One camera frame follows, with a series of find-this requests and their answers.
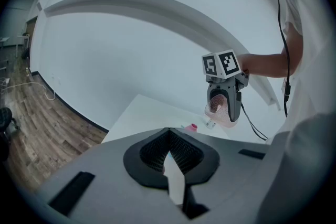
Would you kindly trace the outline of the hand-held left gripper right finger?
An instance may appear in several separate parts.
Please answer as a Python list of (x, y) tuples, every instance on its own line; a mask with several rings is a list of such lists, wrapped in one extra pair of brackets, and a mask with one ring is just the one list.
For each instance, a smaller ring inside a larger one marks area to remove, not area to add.
[(186, 206), (206, 209), (188, 219), (176, 209), (169, 223), (263, 223), (260, 209), (275, 178), (274, 146), (227, 140), (171, 128), (203, 159), (185, 174)]

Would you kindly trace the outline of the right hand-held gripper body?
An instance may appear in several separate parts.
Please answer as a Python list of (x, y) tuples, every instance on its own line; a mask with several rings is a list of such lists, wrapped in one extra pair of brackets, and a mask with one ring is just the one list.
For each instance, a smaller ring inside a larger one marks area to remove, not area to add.
[(203, 55), (202, 65), (209, 84), (224, 83), (238, 90), (248, 86), (249, 74), (242, 71), (232, 49)]

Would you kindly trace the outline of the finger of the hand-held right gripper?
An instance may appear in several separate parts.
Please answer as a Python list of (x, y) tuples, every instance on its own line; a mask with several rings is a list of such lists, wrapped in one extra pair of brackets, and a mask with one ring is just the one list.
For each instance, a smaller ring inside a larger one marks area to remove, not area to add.
[(228, 89), (228, 113), (231, 122), (236, 122), (240, 116), (242, 93), (232, 86)]
[(219, 85), (210, 84), (207, 90), (207, 102), (210, 111), (218, 111), (222, 106), (227, 106), (227, 92)]

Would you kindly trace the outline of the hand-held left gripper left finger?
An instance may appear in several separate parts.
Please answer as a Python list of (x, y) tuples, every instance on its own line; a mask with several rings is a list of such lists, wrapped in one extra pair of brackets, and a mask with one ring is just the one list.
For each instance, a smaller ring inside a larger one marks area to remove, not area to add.
[[(156, 132), (104, 142), (57, 170), (36, 192), (43, 218), (49, 223), (184, 223), (184, 214), (167, 191), (139, 185), (124, 168), (125, 151)], [(64, 216), (49, 202), (79, 172), (92, 173), (95, 178)]]

